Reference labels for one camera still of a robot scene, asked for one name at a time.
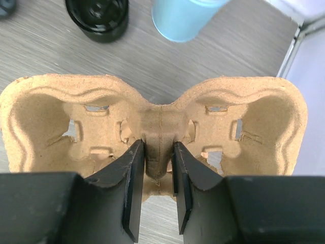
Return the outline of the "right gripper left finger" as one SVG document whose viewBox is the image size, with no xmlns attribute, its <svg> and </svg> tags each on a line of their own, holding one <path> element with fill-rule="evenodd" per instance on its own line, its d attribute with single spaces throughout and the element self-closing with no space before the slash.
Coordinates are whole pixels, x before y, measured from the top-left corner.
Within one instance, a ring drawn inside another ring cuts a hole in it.
<svg viewBox="0 0 325 244">
<path fill-rule="evenodd" d="M 144 178 L 144 142 L 85 180 L 82 243 L 136 243 Z"/>
</svg>

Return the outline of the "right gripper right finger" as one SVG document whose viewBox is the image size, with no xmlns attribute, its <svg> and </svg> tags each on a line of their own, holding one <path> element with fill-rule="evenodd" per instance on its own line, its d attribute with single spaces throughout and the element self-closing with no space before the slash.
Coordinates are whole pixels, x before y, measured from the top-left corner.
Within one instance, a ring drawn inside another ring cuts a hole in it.
<svg viewBox="0 0 325 244">
<path fill-rule="evenodd" d="M 182 142 L 174 143 L 172 155 L 173 196 L 177 201 L 179 234 L 184 234 L 193 208 L 192 187 L 209 191 L 223 177 L 196 159 Z"/>
</svg>

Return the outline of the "pulp cup carrier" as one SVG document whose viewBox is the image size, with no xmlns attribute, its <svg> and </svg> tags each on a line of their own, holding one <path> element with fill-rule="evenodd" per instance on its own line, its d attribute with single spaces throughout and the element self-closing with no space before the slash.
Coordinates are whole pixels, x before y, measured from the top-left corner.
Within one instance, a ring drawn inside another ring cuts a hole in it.
<svg viewBox="0 0 325 244">
<path fill-rule="evenodd" d="M 291 175 L 308 120 L 289 81 L 220 77 L 156 105 L 121 79 L 22 77 L 1 94 L 1 130 L 11 172 L 74 171 L 88 177 L 138 139 L 146 146 L 143 200 L 171 195 L 169 162 L 182 142 L 201 163 L 222 153 L 219 173 Z"/>
</svg>

